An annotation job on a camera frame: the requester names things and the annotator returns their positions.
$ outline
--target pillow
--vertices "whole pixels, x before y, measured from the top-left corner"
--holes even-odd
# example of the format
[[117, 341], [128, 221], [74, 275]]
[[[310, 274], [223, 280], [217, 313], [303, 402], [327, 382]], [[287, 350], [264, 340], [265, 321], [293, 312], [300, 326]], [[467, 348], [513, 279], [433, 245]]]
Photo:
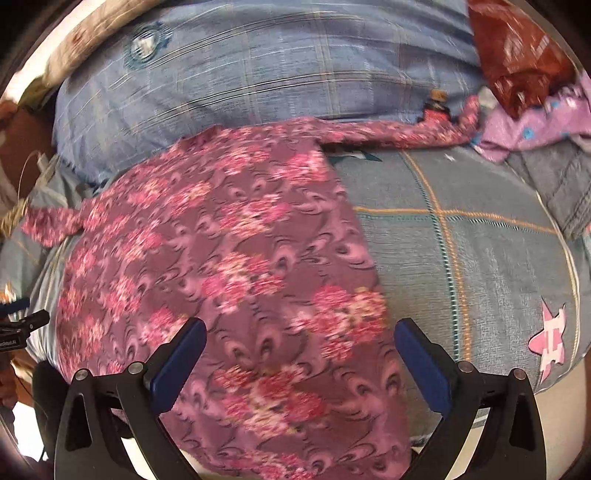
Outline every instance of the pillow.
[[463, 0], [174, 1], [105, 41], [61, 86], [57, 151], [100, 184], [212, 126], [295, 116], [415, 122], [482, 84]]
[[[538, 196], [469, 147], [332, 154], [355, 206], [393, 320], [480, 372], [520, 367], [536, 393], [591, 344], [591, 236], [566, 242]], [[411, 380], [420, 445], [440, 416]], [[486, 419], [477, 417], [475, 426]]]
[[[55, 156], [37, 180], [27, 202], [19, 202], [9, 221], [3, 223], [8, 223], [10, 227], [18, 223], [26, 205], [76, 208], [92, 194], [93, 190], [68, 167], [61, 165]], [[0, 251], [0, 293], [8, 300], [31, 299], [31, 307], [12, 316], [11, 320], [41, 309], [47, 310], [53, 320], [61, 290], [61, 275], [77, 237], [70, 237], [61, 245], [47, 249], [23, 233], [19, 226], [10, 230]], [[48, 359], [57, 365], [54, 328], [53, 322], [50, 322], [31, 334], [27, 351], [35, 361]]]

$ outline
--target red plastic bag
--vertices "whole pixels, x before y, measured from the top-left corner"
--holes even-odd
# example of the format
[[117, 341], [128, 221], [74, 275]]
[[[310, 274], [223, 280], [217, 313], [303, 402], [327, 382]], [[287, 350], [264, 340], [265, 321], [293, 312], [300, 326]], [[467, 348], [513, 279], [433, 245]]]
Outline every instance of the red plastic bag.
[[576, 80], [570, 59], [523, 10], [505, 0], [467, 2], [480, 66], [511, 117]]

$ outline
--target person's arm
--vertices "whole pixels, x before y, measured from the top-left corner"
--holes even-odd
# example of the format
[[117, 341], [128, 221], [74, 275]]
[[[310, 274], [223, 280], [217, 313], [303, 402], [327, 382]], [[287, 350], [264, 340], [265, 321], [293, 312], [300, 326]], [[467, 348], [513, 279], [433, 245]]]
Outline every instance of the person's arm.
[[17, 375], [12, 365], [9, 365], [7, 369], [0, 371], [0, 404], [14, 408], [17, 401]]

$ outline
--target floral fabric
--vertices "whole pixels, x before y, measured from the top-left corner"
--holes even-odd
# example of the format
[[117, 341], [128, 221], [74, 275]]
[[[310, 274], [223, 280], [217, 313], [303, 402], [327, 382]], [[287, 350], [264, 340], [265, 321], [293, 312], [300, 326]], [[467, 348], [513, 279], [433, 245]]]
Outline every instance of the floral fabric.
[[162, 416], [205, 468], [279, 479], [399, 478], [410, 460], [401, 365], [355, 212], [325, 143], [466, 143], [458, 125], [298, 119], [211, 128], [79, 210], [30, 209], [49, 247], [80, 234], [56, 329], [66, 378], [146, 360], [189, 316], [206, 349]]

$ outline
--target gray fabric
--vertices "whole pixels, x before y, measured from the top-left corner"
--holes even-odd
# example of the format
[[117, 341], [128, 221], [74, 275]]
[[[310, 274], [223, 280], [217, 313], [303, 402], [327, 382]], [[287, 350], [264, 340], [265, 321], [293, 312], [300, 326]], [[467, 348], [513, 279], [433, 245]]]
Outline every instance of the gray fabric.
[[580, 237], [591, 223], [591, 155], [570, 140], [514, 152], [507, 163], [542, 197], [564, 236]]
[[[92, 189], [81, 183], [69, 168], [54, 157], [46, 171], [37, 180], [30, 193], [34, 207], [73, 207], [92, 196]], [[31, 307], [18, 314], [22, 318], [37, 310], [50, 314], [49, 325], [33, 332], [27, 342], [27, 352], [37, 362], [49, 360], [57, 365], [54, 318], [61, 291], [65, 262], [78, 240], [68, 237], [57, 247], [47, 249], [15, 228], [0, 252], [0, 288], [7, 288], [16, 297], [29, 297]]]
[[[392, 321], [412, 317], [452, 358], [468, 359], [482, 372], [506, 375], [521, 367], [536, 392], [583, 358], [591, 343], [591, 255], [583, 239], [569, 243], [580, 281], [573, 292], [559, 234], [535, 191], [510, 168], [468, 147], [408, 157], [330, 155], [357, 208]], [[541, 356], [528, 342], [544, 327], [543, 300], [552, 315], [566, 304], [566, 354], [540, 382]], [[420, 445], [440, 417], [428, 412], [410, 378], [407, 384], [411, 435]], [[475, 426], [485, 418], [483, 411]]]

